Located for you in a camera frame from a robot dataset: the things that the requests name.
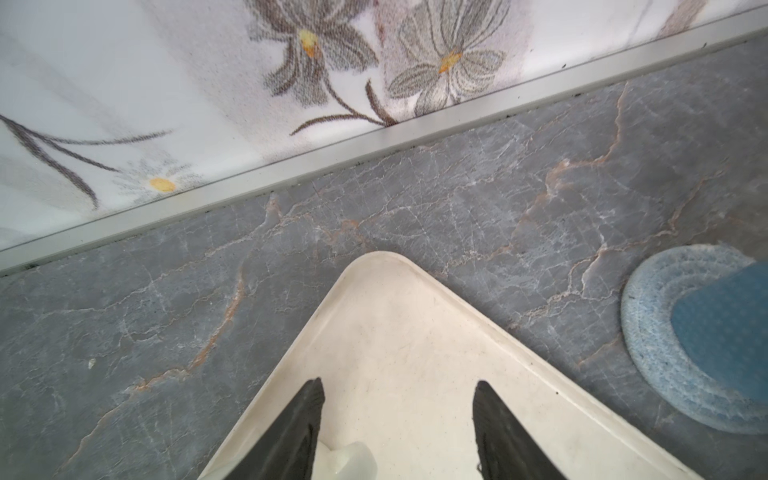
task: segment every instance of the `orange flower center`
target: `orange flower center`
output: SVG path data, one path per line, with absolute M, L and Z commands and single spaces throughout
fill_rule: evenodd
M 152 180 L 149 180 L 149 184 L 155 190 L 157 190 L 159 192 L 164 192 L 166 194 L 168 192 L 172 192 L 172 191 L 176 190 L 176 184 L 174 182 L 168 180 L 167 178 L 155 177 Z
M 320 46 L 317 44 L 317 35 L 314 32 L 301 29 L 299 30 L 299 41 L 301 41 L 301 48 L 304 49 L 310 58 L 315 58 L 320 53 Z
M 452 51 L 443 57 L 442 61 L 440 61 L 440 73 L 446 73 L 448 70 L 450 70 L 453 65 L 456 65 L 456 62 L 461 57 L 462 53 L 460 51 Z

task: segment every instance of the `beige tray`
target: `beige tray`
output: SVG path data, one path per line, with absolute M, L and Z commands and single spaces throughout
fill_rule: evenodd
M 480 478 L 472 396 L 488 380 L 570 479 L 700 478 L 405 257 L 355 260 L 203 470 L 245 455 L 321 377 L 319 439 L 365 442 L 378 479 Z

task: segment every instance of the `baseboard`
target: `baseboard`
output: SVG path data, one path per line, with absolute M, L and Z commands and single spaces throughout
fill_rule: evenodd
M 201 211 L 298 184 L 350 164 L 382 157 L 574 94 L 657 70 L 768 33 L 768 6 L 639 45 L 598 60 L 372 131 L 152 204 L 0 251 L 0 274 L 32 268 L 130 237 Z

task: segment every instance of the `floral wall panel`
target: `floral wall panel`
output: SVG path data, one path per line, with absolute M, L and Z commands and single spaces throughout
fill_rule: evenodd
M 768 0 L 9 0 L 0 249 Z

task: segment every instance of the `printed flower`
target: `printed flower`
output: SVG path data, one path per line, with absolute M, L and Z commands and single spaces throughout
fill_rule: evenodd
M 120 170 L 114 183 L 129 195 L 136 197 L 136 204 L 145 204 L 168 194 L 177 194 L 202 183 L 203 178 L 190 171 L 191 165 L 165 160 L 151 164 L 141 159 L 138 164 L 128 163 Z
M 363 71 L 376 54 L 349 21 L 369 0 L 246 0 L 253 13 L 250 39 L 286 43 L 283 64 L 266 78 L 273 95 L 293 91 L 305 107 L 328 101 L 326 68 Z
M 419 92 L 414 114 L 444 108 L 449 97 L 482 93 L 502 66 L 504 53 L 478 50 L 502 25 L 509 0 L 425 0 L 406 16 L 400 43 L 416 62 L 389 84 L 389 95 L 407 98 Z

